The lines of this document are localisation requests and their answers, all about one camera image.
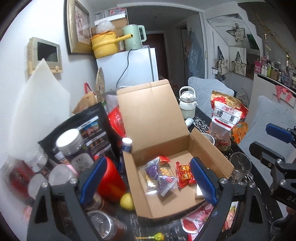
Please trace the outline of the grey chair cover far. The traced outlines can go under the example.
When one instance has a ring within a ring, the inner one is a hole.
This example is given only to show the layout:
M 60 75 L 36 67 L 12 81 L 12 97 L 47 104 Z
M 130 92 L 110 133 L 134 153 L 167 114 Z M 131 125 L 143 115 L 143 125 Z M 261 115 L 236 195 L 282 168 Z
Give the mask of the grey chair cover far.
M 210 102 L 212 91 L 234 96 L 234 91 L 217 79 L 190 77 L 188 79 L 188 85 L 194 88 L 196 92 L 195 100 L 198 104 L 198 108 L 210 118 L 213 112 Z

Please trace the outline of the grey chair cover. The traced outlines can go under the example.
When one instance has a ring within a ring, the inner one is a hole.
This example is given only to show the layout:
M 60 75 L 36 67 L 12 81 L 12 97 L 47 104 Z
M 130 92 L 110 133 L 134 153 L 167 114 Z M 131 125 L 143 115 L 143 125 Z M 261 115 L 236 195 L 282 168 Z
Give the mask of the grey chair cover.
M 286 144 L 268 135 L 265 129 L 269 123 L 284 129 L 293 128 L 295 126 L 295 117 L 284 105 L 270 101 L 265 96 L 261 95 L 258 97 L 258 107 L 253 122 L 238 146 L 247 156 L 251 156 L 249 145 L 254 141 L 258 141 L 284 156 L 285 159 L 288 159 L 293 153 L 294 147 L 292 144 Z
M 196 92 L 195 100 L 198 104 L 198 108 L 210 118 L 213 112 L 210 102 L 212 91 L 234 96 L 234 91 L 217 79 L 190 77 L 188 79 L 188 85 L 194 88 Z

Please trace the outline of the open cardboard box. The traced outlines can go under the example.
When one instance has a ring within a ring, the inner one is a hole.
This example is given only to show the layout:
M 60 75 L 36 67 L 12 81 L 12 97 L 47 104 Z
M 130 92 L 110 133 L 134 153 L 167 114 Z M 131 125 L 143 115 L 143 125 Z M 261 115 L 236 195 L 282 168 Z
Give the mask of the open cardboard box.
M 147 195 L 147 185 L 140 166 L 157 156 L 187 165 L 198 157 L 219 178 L 233 172 L 230 161 L 199 130 L 188 130 L 168 80 L 126 87 L 117 91 L 126 136 L 132 139 L 132 150 L 123 153 L 125 168 L 138 216 L 167 218 L 196 207 L 195 185 L 170 190 L 164 197 Z

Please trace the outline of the wall intercom panel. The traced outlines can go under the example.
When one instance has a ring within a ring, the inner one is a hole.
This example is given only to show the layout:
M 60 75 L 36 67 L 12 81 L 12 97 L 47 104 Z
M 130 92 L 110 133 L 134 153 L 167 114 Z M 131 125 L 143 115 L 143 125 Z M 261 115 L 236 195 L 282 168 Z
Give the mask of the wall intercom panel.
M 42 59 L 46 61 L 52 73 L 62 73 L 62 58 L 60 45 L 32 37 L 27 46 L 28 73 L 32 75 Z

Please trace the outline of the waffle snack packet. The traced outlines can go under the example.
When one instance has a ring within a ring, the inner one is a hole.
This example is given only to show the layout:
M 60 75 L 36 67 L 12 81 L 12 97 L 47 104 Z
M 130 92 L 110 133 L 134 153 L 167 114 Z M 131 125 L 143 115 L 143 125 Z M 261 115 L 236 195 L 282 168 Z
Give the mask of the waffle snack packet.
M 170 171 L 169 162 L 169 159 L 157 156 L 138 168 L 147 186 L 146 195 L 157 193 L 164 197 L 171 189 L 178 187 L 177 178 Z

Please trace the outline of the silver purple snack packet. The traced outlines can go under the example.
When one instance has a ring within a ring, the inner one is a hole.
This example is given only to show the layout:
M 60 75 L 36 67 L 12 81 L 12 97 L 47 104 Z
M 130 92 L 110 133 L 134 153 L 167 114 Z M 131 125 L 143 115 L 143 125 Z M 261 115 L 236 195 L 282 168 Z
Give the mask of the silver purple snack packet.
M 144 170 L 151 181 L 156 185 L 157 193 L 161 197 L 164 197 L 177 183 L 177 178 L 175 176 L 162 174 L 161 158 L 159 156 L 149 161 L 144 166 Z

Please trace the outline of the pink love snack packet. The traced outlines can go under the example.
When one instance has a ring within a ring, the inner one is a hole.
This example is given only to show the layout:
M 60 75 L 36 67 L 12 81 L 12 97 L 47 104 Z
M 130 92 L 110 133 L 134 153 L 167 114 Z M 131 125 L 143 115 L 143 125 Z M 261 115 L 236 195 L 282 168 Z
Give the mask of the pink love snack packet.
M 180 221 L 183 230 L 187 233 L 197 235 L 204 226 L 212 210 L 213 206 L 210 203 L 205 202 L 195 211 L 192 211 L 185 217 L 181 218 Z

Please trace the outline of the red canister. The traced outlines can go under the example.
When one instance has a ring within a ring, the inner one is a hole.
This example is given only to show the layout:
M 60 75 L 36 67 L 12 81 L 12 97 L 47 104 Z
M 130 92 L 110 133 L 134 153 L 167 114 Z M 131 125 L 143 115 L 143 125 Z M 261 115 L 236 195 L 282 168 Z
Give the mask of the red canister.
M 97 188 L 97 193 L 111 203 L 117 203 L 126 193 L 127 187 L 114 163 L 106 157 L 107 170 Z

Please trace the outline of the red gold snack packet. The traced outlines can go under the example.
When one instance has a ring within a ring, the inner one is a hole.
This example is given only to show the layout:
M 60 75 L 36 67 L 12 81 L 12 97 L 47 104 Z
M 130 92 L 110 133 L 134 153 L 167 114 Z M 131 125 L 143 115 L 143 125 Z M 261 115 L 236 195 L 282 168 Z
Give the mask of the red gold snack packet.
M 176 174 L 178 185 L 181 189 L 188 185 L 196 183 L 189 164 L 181 165 L 180 162 L 176 162 Z

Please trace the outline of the tote bag left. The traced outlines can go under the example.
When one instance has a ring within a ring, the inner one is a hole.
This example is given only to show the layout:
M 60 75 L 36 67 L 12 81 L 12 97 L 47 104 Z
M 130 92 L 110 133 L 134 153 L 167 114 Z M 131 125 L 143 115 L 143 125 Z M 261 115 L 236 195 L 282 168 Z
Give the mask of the tote bag left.
M 217 62 L 218 74 L 224 75 L 229 71 L 228 60 L 224 58 L 223 53 L 219 46 L 217 47 L 217 50 L 218 50 L 218 62 Z

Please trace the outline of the small white blue bottle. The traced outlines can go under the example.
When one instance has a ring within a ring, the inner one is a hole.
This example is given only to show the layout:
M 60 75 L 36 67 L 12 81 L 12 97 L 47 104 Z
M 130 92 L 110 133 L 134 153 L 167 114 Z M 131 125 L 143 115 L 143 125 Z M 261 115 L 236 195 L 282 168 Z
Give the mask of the small white blue bottle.
M 121 146 L 121 153 L 120 153 L 119 166 L 118 166 L 118 171 L 121 174 L 125 172 L 125 160 L 123 157 L 123 153 L 124 152 L 130 153 L 131 148 L 132 148 L 132 139 L 128 137 L 122 138 L 122 146 Z

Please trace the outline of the clear jar red label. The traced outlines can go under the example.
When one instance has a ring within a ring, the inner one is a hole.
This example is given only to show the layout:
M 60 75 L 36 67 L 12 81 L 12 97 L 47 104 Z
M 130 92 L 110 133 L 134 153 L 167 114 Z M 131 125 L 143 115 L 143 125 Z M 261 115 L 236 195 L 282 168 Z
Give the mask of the clear jar red label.
M 118 219 L 98 210 L 87 214 L 103 240 L 121 240 L 125 236 L 126 225 Z

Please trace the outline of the red white snack packet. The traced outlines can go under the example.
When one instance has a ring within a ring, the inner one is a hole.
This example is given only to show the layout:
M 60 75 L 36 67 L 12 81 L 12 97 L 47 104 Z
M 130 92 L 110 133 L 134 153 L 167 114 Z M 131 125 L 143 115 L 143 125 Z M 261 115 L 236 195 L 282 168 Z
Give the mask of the red white snack packet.
M 234 221 L 235 214 L 236 214 L 237 206 L 238 206 L 238 201 L 234 201 L 231 203 L 227 218 L 222 228 L 223 232 L 231 228 Z

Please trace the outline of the green lollipop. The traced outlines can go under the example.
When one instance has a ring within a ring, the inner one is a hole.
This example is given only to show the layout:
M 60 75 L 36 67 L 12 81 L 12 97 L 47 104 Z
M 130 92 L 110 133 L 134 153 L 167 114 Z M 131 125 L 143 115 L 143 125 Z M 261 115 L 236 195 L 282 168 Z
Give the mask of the green lollipop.
M 153 236 L 148 236 L 148 237 L 135 237 L 136 240 L 155 240 L 155 241 L 164 241 L 165 236 L 163 233 L 158 232 Z

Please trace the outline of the woven round mat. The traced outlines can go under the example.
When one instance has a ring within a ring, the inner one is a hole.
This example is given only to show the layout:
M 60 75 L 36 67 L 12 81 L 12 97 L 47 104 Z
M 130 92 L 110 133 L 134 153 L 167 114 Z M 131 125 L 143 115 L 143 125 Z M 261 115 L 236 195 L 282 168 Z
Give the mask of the woven round mat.
M 104 101 L 104 93 L 105 93 L 105 80 L 103 70 L 100 67 L 98 69 L 95 81 L 95 94 L 98 102 Z

